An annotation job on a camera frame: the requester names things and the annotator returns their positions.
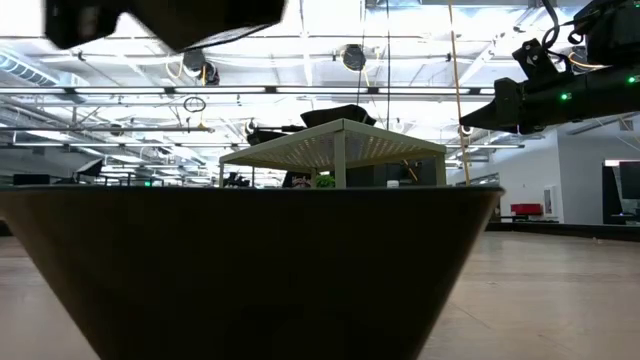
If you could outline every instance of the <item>white table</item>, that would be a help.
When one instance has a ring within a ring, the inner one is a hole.
[[[311,174],[335,170],[336,188],[347,187],[346,169],[389,162],[436,158],[438,185],[446,184],[446,148],[443,145],[341,119],[271,140],[220,158],[224,165],[242,165]]]

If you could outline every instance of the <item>fluorescent light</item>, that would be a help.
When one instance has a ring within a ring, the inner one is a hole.
[[[277,87],[276,91],[282,94],[357,94],[366,93],[368,90],[366,87],[336,87],[336,88],[323,88],[323,87]]]
[[[80,87],[75,88],[78,94],[164,94],[159,87]]]
[[[178,170],[160,170],[161,173],[165,175],[181,175],[182,173]]]
[[[43,138],[57,140],[57,141],[67,141],[72,139],[70,136],[64,135],[57,131],[27,131],[27,134],[40,136]]]
[[[265,92],[265,89],[262,86],[177,87],[174,88],[174,90],[178,94],[260,94]]]
[[[136,169],[125,169],[125,168],[109,168],[108,166],[102,168],[101,173],[134,173]]]
[[[469,89],[460,89],[461,95],[466,95],[469,93]],[[448,94],[456,94],[455,88],[420,88],[420,87],[392,87],[388,88],[380,88],[381,94],[403,94],[403,95],[448,95]]]
[[[96,155],[96,156],[104,156],[103,153],[101,153],[99,151],[95,151],[93,149],[83,148],[83,147],[80,147],[79,149],[84,151],[84,152],[86,152],[87,154]]]
[[[524,145],[510,145],[510,144],[493,144],[493,145],[469,145],[477,147],[479,149],[520,149]]]
[[[447,144],[445,145],[449,149],[459,149],[459,144]],[[524,145],[511,145],[511,144],[494,144],[494,145],[465,145],[467,148],[476,148],[476,149],[520,149],[524,148]]]
[[[621,162],[638,162],[638,161],[640,160],[605,160],[604,166],[615,167],[615,166],[620,166]]]
[[[237,145],[238,147],[249,147],[248,144],[233,144],[233,145]],[[219,147],[231,147],[232,144],[207,144],[207,143],[187,143],[187,144],[180,144],[181,147],[210,147],[210,148],[219,148]]]
[[[22,88],[0,88],[0,94],[64,94],[63,88],[47,87],[22,87]]]
[[[26,147],[62,147],[64,144],[60,143],[15,143],[13,146],[26,146]]]
[[[126,147],[174,147],[176,144],[165,143],[121,143]]]
[[[122,162],[128,162],[128,163],[143,163],[144,160],[137,158],[135,156],[129,156],[129,155],[109,155],[112,158],[122,161]]]
[[[73,143],[69,144],[73,147],[118,147],[120,144],[115,143]]]

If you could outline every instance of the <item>metal pole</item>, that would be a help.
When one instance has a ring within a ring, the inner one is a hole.
[[[345,132],[344,130],[336,131],[333,135],[333,163],[336,170],[336,189],[347,188],[345,149]]]
[[[313,168],[311,169],[311,188],[315,189],[318,187],[318,169]]]
[[[220,162],[220,178],[218,178],[218,187],[224,188],[224,163]]]
[[[210,129],[201,128],[180,128],[180,127],[167,127],[167,128],[83,128],[83,127],[0,127],[0,132],[13,132],[13,131],[55,131],[55,132],[210,132]]]

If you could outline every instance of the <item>concrete floor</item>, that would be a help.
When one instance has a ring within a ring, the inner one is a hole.
[[[487,233],[420,360],[635,360],[639,349],[640,244]],[[0,359],[97,359],[10,238],[0,238]]]

